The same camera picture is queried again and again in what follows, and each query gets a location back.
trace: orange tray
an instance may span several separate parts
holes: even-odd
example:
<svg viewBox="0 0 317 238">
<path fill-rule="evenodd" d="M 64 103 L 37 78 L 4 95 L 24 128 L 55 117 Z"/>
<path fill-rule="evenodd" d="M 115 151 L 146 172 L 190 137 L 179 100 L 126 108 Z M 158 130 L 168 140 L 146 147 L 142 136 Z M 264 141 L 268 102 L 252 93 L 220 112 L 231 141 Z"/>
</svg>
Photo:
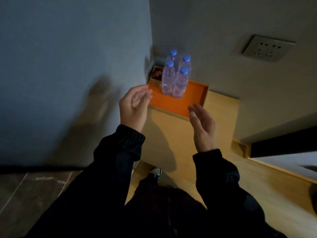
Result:
<svg viewBox="0 0 317 238">
<path fill-rule="evenodd" d="M 150 79 L 149 88 L 153 90 L 153 98 L 149 105 L 173 112 L 175 114 L 189 117 L 188 106 L 198 103 L 204 106 L 205 99 L 209 90 L 209 86 L 189 80 L 184 96 L 180 99 L 175 99 L 172 95 L 167 96 L 162 93 L 161 82 Z"/>
</svg>

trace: electrical outlet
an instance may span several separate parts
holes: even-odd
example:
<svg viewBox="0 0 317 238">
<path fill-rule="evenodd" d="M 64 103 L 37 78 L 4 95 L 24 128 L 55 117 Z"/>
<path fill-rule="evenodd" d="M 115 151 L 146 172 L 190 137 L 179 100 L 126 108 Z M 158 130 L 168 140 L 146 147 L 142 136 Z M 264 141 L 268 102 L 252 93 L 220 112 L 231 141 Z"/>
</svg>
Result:
<svg viewBox="0 0 317 238">
<path fill-rule="evenodd" d="M 294 42 L 282 41 L 254 35 L 245 47 L 243 55 L 268 62 L 277 62 L 295 45 Z"/>
</svg>

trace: black sleeve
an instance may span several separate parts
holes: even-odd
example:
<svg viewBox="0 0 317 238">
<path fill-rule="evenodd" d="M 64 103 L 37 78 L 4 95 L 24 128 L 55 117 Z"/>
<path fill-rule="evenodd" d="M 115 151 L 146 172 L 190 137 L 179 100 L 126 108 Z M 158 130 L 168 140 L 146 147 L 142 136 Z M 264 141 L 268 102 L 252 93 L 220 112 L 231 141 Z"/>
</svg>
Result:
<svg viewBox="0 0 317 238">
<path fill-rule="evenodd" d="M 196 188 L 216 227 L 235 237 L 286 237 L 265 222 L 264 212 L 255 198 L 239 187 L 240 175 L 219 149 L 193 156 Z"/>
<path fill-rule="evenodd" d="M 26 237 L 111 234 L 128 194 L 133 162 L 145 136 L 119 125 L 103 138 L 90 164 L 40 217 Z"/>
</svg>

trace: blue bottle cap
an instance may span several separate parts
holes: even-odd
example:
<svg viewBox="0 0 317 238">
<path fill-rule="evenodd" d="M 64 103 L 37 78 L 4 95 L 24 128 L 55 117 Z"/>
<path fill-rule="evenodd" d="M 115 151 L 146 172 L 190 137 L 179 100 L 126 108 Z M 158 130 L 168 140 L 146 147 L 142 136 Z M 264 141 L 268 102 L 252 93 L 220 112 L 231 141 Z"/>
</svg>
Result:
<svg viewBox="0 0 317 238">
<path fill-rule="evenodd" d="M 188 73 L 188 68 L 187 67 L 182 67 L 181 69 L 180 69 L 180 73 L 181 74 L 187 74 Z"/>
<path fill-rule="evenodd" d="M 176 54 L 177 54 L 176 49 L 172 49 L 172 50 L 170 51 L 170 55 L 171 55 L 171 56 L 175 56 Z"/>
<path fill-rule="evenodd" d="M 173 65 L 174 65 L 173 60 L 168 60 L 168 61 L 166 62 L 166 66 L 168 66 L 169 68 L 171 68 Z"/>
<path fill-rule="evenodd" d="M 191 60 L 191 56 L 190 55 L 185 55 L 183 57 L 183 62 L 189 62 Z"/>
</svg>

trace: person's left hand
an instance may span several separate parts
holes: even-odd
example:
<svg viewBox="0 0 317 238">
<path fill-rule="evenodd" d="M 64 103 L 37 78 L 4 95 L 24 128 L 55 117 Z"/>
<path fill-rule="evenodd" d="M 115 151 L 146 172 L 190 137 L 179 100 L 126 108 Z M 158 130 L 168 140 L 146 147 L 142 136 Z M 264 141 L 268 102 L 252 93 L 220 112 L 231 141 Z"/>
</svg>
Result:
<svg viewBox="0 0 317 238">
<path fill-rule="evenodd" d="M 120 123 L 141 132 L 146 121 L 147 106 L 152 98 L 152 89 L 140 85 L 125 94 L 119 101 Z"/>
</svg>

